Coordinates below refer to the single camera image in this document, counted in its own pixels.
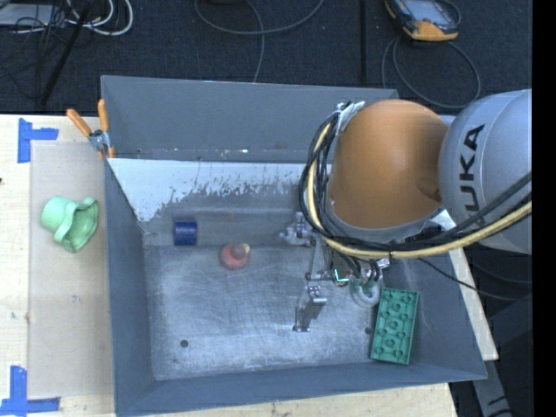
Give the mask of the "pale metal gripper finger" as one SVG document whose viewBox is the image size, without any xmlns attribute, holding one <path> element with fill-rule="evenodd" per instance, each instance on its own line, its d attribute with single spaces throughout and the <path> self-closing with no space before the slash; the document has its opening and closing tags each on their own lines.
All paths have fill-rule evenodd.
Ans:
<svg viewBox="0 0 556 417">
<path fill-rule="evenodd" d="M 322 292 L 319 284 L 307 284 L 301 291 L 295 306 L 295 332 L 308 332 L 311 322 L 322 310 Z"/>
<path fill-rule="evenodd" d="M 326 298 L 310 297 L 303 309 L 303 331 L 308 332 L 313 321 L 317 320 L 327 304 Z"/>
</svg>

